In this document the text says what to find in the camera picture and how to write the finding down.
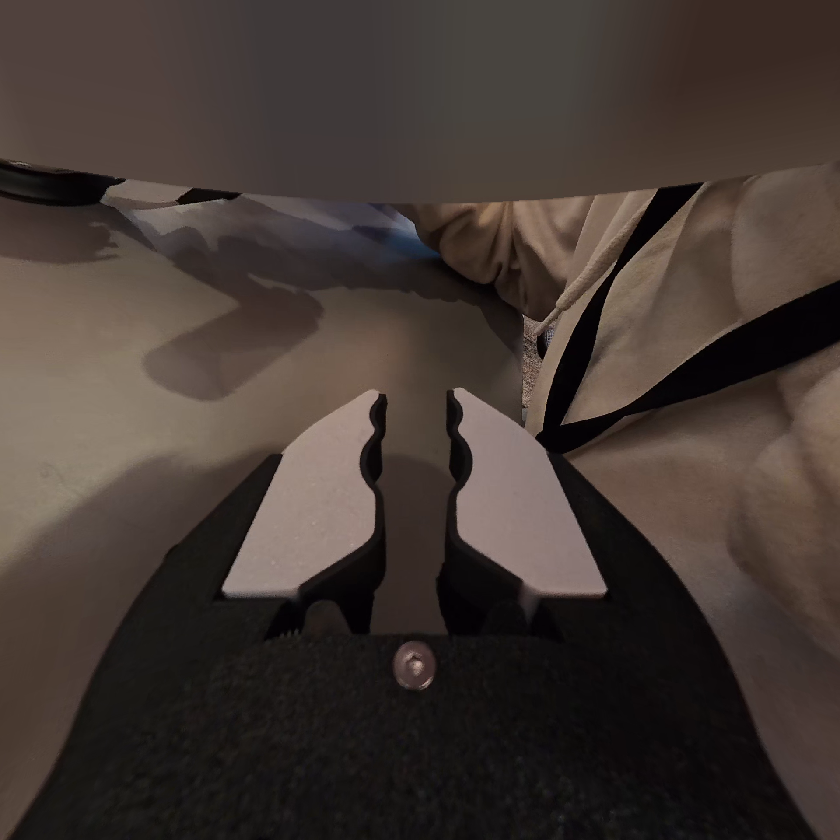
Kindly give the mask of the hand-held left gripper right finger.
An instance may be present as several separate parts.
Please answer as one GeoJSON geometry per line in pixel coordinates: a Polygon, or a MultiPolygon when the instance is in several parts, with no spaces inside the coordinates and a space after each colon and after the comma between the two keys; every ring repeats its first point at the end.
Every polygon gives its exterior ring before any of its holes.
{"type": "Polygon", "coordinates": [[[447,393],[449,471],[437,597],[451,634],[477,634],[499,605],[530,625],[546,602],[608,590],[544,448],[464,388],[447,393]]]}

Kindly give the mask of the black curved object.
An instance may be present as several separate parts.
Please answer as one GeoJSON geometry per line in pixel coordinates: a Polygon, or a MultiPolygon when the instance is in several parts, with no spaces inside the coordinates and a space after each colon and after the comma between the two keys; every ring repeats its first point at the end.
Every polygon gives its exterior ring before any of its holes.
{"type": "Polygon", "coordinates": [[[84,207],[100,203],[124,178],[1,160],[1,196],[23,203],[84,207]]]}

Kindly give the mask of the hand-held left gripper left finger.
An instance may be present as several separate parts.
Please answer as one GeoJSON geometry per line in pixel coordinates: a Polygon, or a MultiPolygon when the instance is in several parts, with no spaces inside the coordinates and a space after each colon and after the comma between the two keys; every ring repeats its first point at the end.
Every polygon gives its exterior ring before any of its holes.
{"type": "Polygon", "coordinates": [[[385,577],[386,397],[367,391],[289,444],[222,584],[227,600],[280,598],[303,614],[335,602],[368,633],[385,577]]]}

